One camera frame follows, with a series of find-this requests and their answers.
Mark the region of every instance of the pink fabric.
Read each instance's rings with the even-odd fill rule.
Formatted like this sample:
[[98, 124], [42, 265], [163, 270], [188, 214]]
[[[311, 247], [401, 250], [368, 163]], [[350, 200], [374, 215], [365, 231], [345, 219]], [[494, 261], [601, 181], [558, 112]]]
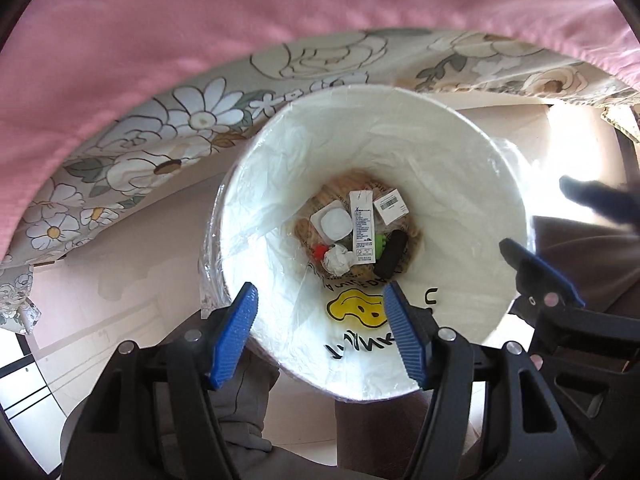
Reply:
[[64, 157], [134, 105], [273, 43], [380, 27], [512, 36], [640, 89], [612, 0], [34, 0], [0, 53], [0, 253]]

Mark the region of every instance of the clear plastic bag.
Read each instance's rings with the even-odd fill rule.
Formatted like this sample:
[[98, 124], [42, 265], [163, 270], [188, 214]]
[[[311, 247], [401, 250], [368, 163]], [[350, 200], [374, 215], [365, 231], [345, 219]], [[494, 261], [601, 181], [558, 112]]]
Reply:
[[514, 272], [498, 242], [533, 248], [534, 236], [518, 169], [471, 122], [425, 96], [342, 87], [275, 116], [218, 191], [200, 262], [203, 314], [252, 282], [253, 348], [338, 399], [367, 402], [417, 390], [388, 323], [361, 319], [382, 307], [385, 282], [324, 279], [286, 229], [322, 184], [350, 169], [402, 189], [422, 241], [398, 282], [412, 304], [428, 304], [441, 326], [471, 342], [490, 335], [513, 299]]

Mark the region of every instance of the floral fabric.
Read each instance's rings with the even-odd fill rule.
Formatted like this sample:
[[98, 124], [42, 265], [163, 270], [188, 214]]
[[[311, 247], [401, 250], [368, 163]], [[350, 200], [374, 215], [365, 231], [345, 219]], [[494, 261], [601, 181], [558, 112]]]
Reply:
[[640, 143], [640, 106], [613, 105], [604, 109], [601, 114], [603, 120], [619, 129], [633, 142]]
[[76, 149], [25, 211], [0, 263], [0, 326], [29, 333], [33, 264], [53, 261], [140, 208], [183, 168], [254, 135], [280, 108], [345, 84], [471, 89], [607, 107], [640, 94], [600, 69], [482, 32], [384, 29], [282, 44], [157, 95]]

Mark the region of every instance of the blue gripper pad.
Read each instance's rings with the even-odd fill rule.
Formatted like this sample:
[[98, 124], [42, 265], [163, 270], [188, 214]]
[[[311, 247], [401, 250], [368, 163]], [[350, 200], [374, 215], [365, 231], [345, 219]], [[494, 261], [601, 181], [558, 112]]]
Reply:
[[412, 308], [400, 286], [389, 283], [384, 290], [384, 308], [407, 375], [422, 388], [427, 383], [424, 347], [411, 325], [406, 307]]
[[236, 371], [236, 366], [258, 314], [258, 289], [246, 282], [228, 308], [226, 323], [212, 348], [210, 382], [219, 389]]

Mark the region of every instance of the white flower pattern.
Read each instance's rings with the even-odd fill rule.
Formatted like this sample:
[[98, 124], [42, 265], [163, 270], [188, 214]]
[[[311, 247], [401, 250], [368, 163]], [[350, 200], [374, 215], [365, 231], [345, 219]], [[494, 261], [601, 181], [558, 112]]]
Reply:
[[57, 260], [60, 256], [67, 254], [71, 249], [75, 249], [76, 247], [81, 247], [91, 240], [94, 240], [95, 237], [87, 237], [87, 238], [74, 238], [66, 242], [63, 246], [55, 248], [53, 250], [47, 251], [45, 254], [39, 254], [36, 258], [30, 258], [26, 260], [26, 264], [41, 264], [44, 262], [51, 262], [53, 260]]
[[471, 72], [475, 72], [481, 76], [478, 78], [478, 82], [484, 82], [491, 80], [491, 76], [494, 76], [498, 72], [515, 68], [519, 66], [520, 63], [521, 60], [519, 57], [500, 56], [500, 59], [497, 61], [487, 61], [483, 59], [476, 63], [476, 65], [471, 69]]
[[94, 207], [92, 209], [82, 209], [80, 212], [80, 223], [89, 227], [93, 231], [100, 226], [113, 223], [118, 219], [119, 214], [114, 209], [124, 209], [120, 204], [111, 204], [108, 207]]
[[275, 80], [315, 79], [354, 72], [386, 54], [387, 40], [354, 31], [282, 44], [251, 56], [252, 65]]
[[58, 213], [65, 213], [70, 207], [78, 207], [83, 203], [84, 199], [76, 187], [69, 184], [56, 186], [50, 178], [29, 204], [23, 218], [27, 224], [33, 224], [42, 219], [53, 218]]
[[249, 106], [254, 108], [251, 117], [257, 119], [261, 113], [267, 117], [273, 117], [276, 113], [276, 106], [284, 102], [284, 97], [273, 97], [273, 94], [265, 94], [261, 101], [251, 101]]
[[178, 137], [157, 149], [119, 156], [107, 172], [107, 182], [124, 195], [148, 194], [172, 174], [195, 164], [211, 151], [211, 143], [204, 137]]
[[492, 57], [496, 54], [510, 57], [530, 56], [542, 47], [484, 32], [463, 32], [439, 37], [430, 44], [431, 50], [454, 51], [465, 57]]
[[57, 213], [52, 218], [43, 219], [29, 227], [26, 235], [31, 238], [31, 245], [39, 251], [62, 245], [80, 235], [78, 220], [64, 213]]
[[184, 110], [169, 110], [168, 122], [181, 137], [202, 136], [211, 140], [225, 134], [242, 121], [244, 113], [234, 108], [242, 92], [224, 95], [226, 81], [220, 77], [211, 81], [204, 91], [193, 86], [181, 86], [173, 92]]
[[528, 95], [564, 97], [579, 92], [587, 86], [587, 80], [573, 67], [562, 67], [532, 74], [522, 85], [522, 91]]
[[11, 283], [0, 284], [0, 303], [15, 304], [16, 290]]
[[21, 274], [15, 279], [15, 288], [17, 290], [26, 290], [27, 293], [31, 291], [31, 284], [33, 283], [33, 274]]
[[84, 155], [120, 155], [131, 150], [144, 150], [175, 139], [177, 131], [168, 124], [169, 113], [156, 99], [134, 108], [125, 117], [98, 134], [90, 148], [81, 148]]
[[334, 86], [363, 84], [366, 83], [368, 79], [369, 75], [366, 72], [351, 72], [342, 75], [332, 75], [325, 77], [324, 79], [314, 81], [311, 83], [309, 90], [311, 92], [317, 92]]
[[299, 97], [302, 97], [304, 94], [305, 93], [300, 88], [296, 88], [295, 90], [292, 90], [291, 92], [287, 92], [286, 94], [284, 94], [284, 100], [287, 103], [290, 103], [292, 101], [295, 101]]

